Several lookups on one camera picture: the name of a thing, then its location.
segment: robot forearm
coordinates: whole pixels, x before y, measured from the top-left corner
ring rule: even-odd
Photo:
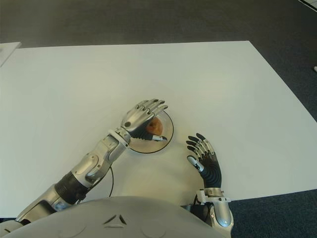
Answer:
[[[110,131],[68,174],[24,209],[16,221],[25,225],[84,199],[94,184],[107,174],[112,163],[129,147],[129,143],[130,135],[123,128]]]

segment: black and silver robotic hand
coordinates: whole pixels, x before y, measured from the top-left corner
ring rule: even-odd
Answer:
[[[125,115],[120,127],[110,130],[79,164],[18,215],[18,223],[12,222],[12,229],[14,226],[28,224],[83,200],[107,174],[112,163],[129,148],[131,137],[166,141],[164,136],[153,135],[145,130],[151,120],[167,108],[164,103],[163,100],[152,99],[135,105]]]
[[[190,211],[201,220],[207,222],[226,237],[231,237],[233,217],[229,209],[230,199],[221,190],[221,170],[216,153],[209,141],[199,133],[197,137],[188,136],[187,148],[193,155],[187,160],[200,173],[204,180],[204,189],[197,191]]]

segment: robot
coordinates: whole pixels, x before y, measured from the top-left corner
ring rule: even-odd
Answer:
[[[137,196],[110,197],[80,204],[107,174],[112,163],[129,148],[131,138],[166,141],[146,126],[167,108],[165,101],[144,100],[110,130],[94,150],[59,182],[26,207],[15,221],[0,224],[5,238],[220,238],[231,237],[234,225],[221,190],[216,153],[201,134],[189,136],[187,160],[204,180],[193,204],[176,206]]]

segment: round plate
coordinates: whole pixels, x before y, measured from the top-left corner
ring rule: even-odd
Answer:
[[[154,153],[163,149],[166,145],[169,144],[174,134],[174,125],[173,125],[172,119],[169,117],[169,115],[165,111],[157,115],[157,118],[162,122],[162,125],[163,125],[162,135],[167,138],[167,141],[161,142],[161,141],[141,140],[141,139],[131,138],[130,148],[132,150],[142,154],[150,154],[150,153]]]

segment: robot finger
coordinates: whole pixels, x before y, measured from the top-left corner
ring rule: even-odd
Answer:
[[[188,138],[190,140],[195,141],[200,146],[201,150],[204,151],[205,155],[208,155],[208,153],[209,153],[208,147],[207,147],[207,145],[204,145],[200,139],[198,139],[194,136],[188,136]]]
[[[148,100],[143,100],[141,102],[139,102],[136,106],[135,109],[138,109],[139,107],[141,107],[144,103],[148,102]]]
[[[192,155],[187,156],[187,160],[191,163],[199,172],[204,170],[204,166]]]
[[[151,113],[154,114],[154,116],[157,116],[162,111],[164,111],[166,108],[168,108],[168,105],[161,105],[161,106],[155,108],[153,111],[151,111]]]
[[[194,146],[198,150],[198,152],[200,152],[200,154],[202,155],[202,159],[204,159],[207,152],[202,148],[201,144],[198,144],[198,143],[191,141],[191,140],[186,140],[186,143],[188,145]]]
[[[143,110],[145,111],[150,105],[152,105],[153,103],[156,103],[158,101],[158,99],[151,99],[147,102],[145,102],[142,106],[143,106]]]
[[[213,155],[214,154],[214,149],[212,147],[212,145],[209,143],[209,141],[201,134],[196,133],[197,137],[201,140],[202,145],[205,147],[206,149],[208,149],[210,151],[210,153]]]
[[[150,112],[153,111],[155,108],[157,108],[159,105],[165,103],[164,100],[159,100],[155,103],[152,103],[151,105],[148,106],[148,109],[150,109]]]
[[[202,158],[200,157],[200,155],[199,155],[199,153],[198,153],[198,151],[197,151],[197,149],[195,147],[188,145],[187,149],[189,149],[190,151],[194,152],[195,155],[197,155],[199,161],[200,162],[202,161]]]

